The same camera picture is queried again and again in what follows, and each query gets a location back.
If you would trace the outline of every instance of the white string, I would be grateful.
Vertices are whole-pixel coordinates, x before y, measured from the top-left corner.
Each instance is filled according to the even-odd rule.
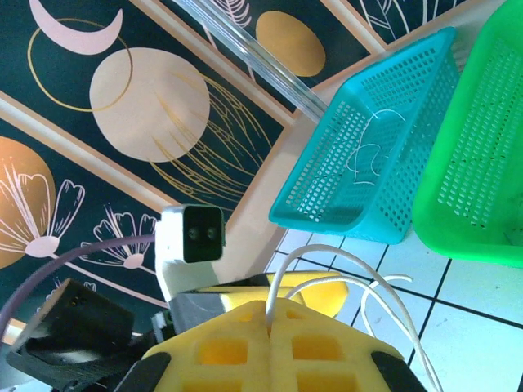
[[[408,282],[412,282],[412,278],[403,275],[403,274],[394,274],[394,275],[387,275],[384,276],[383,279],[386,281],[395,280],[395,279],[401,279],[406,280]],[[363,324],[365,325],[365,328],[367,329],[367,332],[370,336],[376,337],[374,334],[374,331],[370,325],[369,319],[367,318],[366,314],[366,305],[367,305],[367,299],[369,298],[369,295],[373,296],[379,305],[387,312],[389,316],[391,316],[392,321],[396,323],[396,325],[400,328],[400,330],[410,339],[411,342],[414,343],[414,340],[418,338],[418,334],[416,333],[414,336],[410,333],[409,329],[403,324],[403,322],[400,320],[400,318],[397,316],[397,314],[394,312],[394,310],[391,309],[391,307],[383,300],[383,298],[375,291],[375,288],[379,285],[378,282],[374,281],[368,285],[367,283],[362,282],[361,280],[357,278],[352,278],[348,276],[333,276],[333,277],[326,277],[326,278],[316,278],[308,280],[298,286],[296,286],[293,290],[288,292],[288,294],[285,296],[287,299],[291,299],[293,296],[298,294],[301,290],[304,290],[305,288],[308,288],[310,286],[315,286],[316,284],[322,284],[322,283],[330,283],[330,282],[346,282],[346,283],[353,283],[356,286],[359,286],[364,289],[364,294],[361,297],[361,318],[363,320]],[[425,372],[429,376],[429,380],[432,383],[432,386],[436,389],[436,383],[432,380],[437,378],[436,370],[432,366],[431,360],[428,358],[427,353],[425,352],[425,349],[422,348],[422,351],[419,353],[420,355],[425,357],[425,360],[427,363],[423,363],[422,365],[425,368]]]
[[[406,329],[409,333],[409,335],[413,338],[413,344],[416,351],[419,353],[419,358],[422,361],[423,367],[427,369],[431,369],[431,365],[427,363],[428,357],[424,353],[424,350],[422,348],[421,341],[418,337],[418,332],[416,331],[416,327],[414,326],[414,323],[412,319],[410,318],[409,311],[405,307],[405,304],[400,299],[400,297],[397,295],[396,291],[391,287],[389,283],[381,276],[379,275],[370,265],[362,261],[360,258],[350,254],[347,251],[344,251],[342,249],[338,249],[337,247],[331,247],[329,245],[306,245],[305,247],[299,247],[298,249],[291,252],[284,260],[284,263],[280,266],[280,268],[276,271],[274,280],[269,288],[269,297],[267,299],[266,304],[266,323],[267,326],[270,327],[272,325],[272,322],[274,321],[275,316],[275,302],[276,298],[278,296],[278,289],[281,285],[281,281],[284,277],[285,271],[287,270],[288,266],[298,257],[304,255],[308,252],[331,252],[337,256],[344,257],[348,259],[353,264],[358,265],[361,269],[363,269],[367,274],[370,274],[379,284],[383,286],[383,288],[394,298],[398,306],[400,307],[400,311],[405,317],[406,322]],[[427,375],[429,376],[429,380],[431,381],[432,386],[437,392],[443,392],[443,389],[441,387],[440,380],[438,379],[436,373],[432,374],[432,372],[427,371]]]
[[[365,124],[365,127],[363,129],[363,131],[361,132],[361,135],[360,135],[360,140],[358,141],[358,146],[351,152],[351,154],[349,155],[349,158],[347,159],[347,161],[345,162],[345,167],[350,170],[351,172],[354,172],[354,182],[353,184],[354,185],[358,185],[358,184],[367,184],[367,185],[375,185],[373,182],[370,182],[370,181],[357,181],[356,182],[356,178],[358,176],[358,169],[357,169],[357,166],[358,166],[358,153],[360,152],[361,149],[363,149],[364,147],[368,147],[368,146],[371,146],[371,145],[375,145],[379,148],[379,150],[377,151],[377,153],[374,155],[372,161],[370,162],[370,170],[373,172],[373,174],[375,176],[379,176],[379,174],[377,174],[373,168],[373,165],[374,165],[374,160],[376,159],[376,157],[378,156],[379,152],[381,151],[382,147],[380,145],[376,145],[374,143],[368,143],[366,145],[361,145],[362,141],[363,141],[363,136],[365,134],[365,132],[367,131],[367,129],[369,129],[369,126],[370,126],[370,123],[373,121],[374,118],[378,118],[378,114],[380,113],[384,113],[384,112],[391,112],[391,113],[395,113],[397,114],[404,122],[406,122],[407,120],[405,120],[405,117],[403,117],[401,114],[399,114],[398,112],[396,112],[395,110],[392,110],[392,109],[380,109],[379,111],[377,111],[376,113],[373,113],[372,116],[370,116],[369,120],[367,121],[367,123]],[[354,157],[354,170],[350,168],[349,166],[349,162],[352,158],[352,156],[355,155]]]

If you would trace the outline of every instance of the white tile floor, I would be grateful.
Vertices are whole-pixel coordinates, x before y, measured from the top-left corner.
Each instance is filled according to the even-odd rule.
[[[448,260],[426,248],[412,230],[401,244],[389,247],[289,230],[268,270],[275,270],[287,253],[308,243],[327,243],[352,252],[381,275],[414,278],[412,283],[395,281],[392,286],[411,313],[445,392],[523,392],[523,269]],[[369,281],[352,263],[319,253],[304,255],[290,268],[328,269]],[[360,315],[363,290],[352,285],[350,290],[337,319],[365,331]],[[372,299],[367,315],[376,336],[395,346],[430,390],[412,343]]]

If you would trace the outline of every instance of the plastic basket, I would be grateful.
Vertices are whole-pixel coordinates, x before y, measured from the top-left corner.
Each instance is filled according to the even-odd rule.
[[[523,267],[523,2],[480,32],[420,185],[414,228],[446,256]]]
[[[271,208],[272,222],[401,241],[458,81],[454,36],[443,29],[340,87]]]

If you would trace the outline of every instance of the yellow foam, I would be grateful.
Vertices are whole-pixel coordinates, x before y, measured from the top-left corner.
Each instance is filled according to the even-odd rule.
[[[270,334],[253,301],[156,345],[171,362],[156,392],[388,392],[371,353],[391,346],[278,299]]]

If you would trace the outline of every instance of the beige circle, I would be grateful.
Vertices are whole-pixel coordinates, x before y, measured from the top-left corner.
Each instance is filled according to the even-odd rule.
[[[325,66],[325,49],[309,27],[294,16],[268,11],[256,23],[256,39],[297,76],[310,77]]]
[[[207,127],[211,102],[202,74],[167,51],[132,47],[132,80],[125,95],[107,110],[94,112],[96,124],[113,147],[146,162],[169,162],[186,154]],[[91,80],[92,107],[104,107],[123,89],[129,75],[127,51],[107,56]]]
[[[26,217],[30,216],[34,221],[38,234],[43,235],[49,224],[49,214],[52,216],[55,210],[56,191],[51,170],[32,149],[3,136],[0,136],[0,187],[0,219],[5,224],[2,230],[11,232],[28,243],[34,240],[22,216],[22,212],[25,212]],[[26,207],[20,210],[21,204]],[[2,232],[0,243],[24,251],[22,241]],[[1,250],[0,269],[17,262],[22,256],[24,253]]]

